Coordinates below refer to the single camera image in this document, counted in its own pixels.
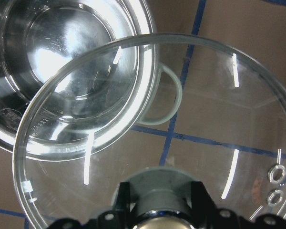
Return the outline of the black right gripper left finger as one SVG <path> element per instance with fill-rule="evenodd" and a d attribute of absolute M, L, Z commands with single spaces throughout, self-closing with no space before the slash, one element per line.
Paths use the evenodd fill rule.
<path fill-rule="evenodd" d="M 131 191 L 129 182 L 119 184 L 112 209 L 100 214 L 97 218 L 99 229 L 132 229 L 130 211 Z"/>

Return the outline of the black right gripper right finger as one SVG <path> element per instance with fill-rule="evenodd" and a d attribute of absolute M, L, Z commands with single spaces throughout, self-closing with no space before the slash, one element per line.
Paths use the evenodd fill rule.
<path fill-rule="evenodd" d="M 200 181 L 191 182 L 191 215 L 194 226 L 200 229 L 237 229 L 237 215 L 219 208 Z"/>

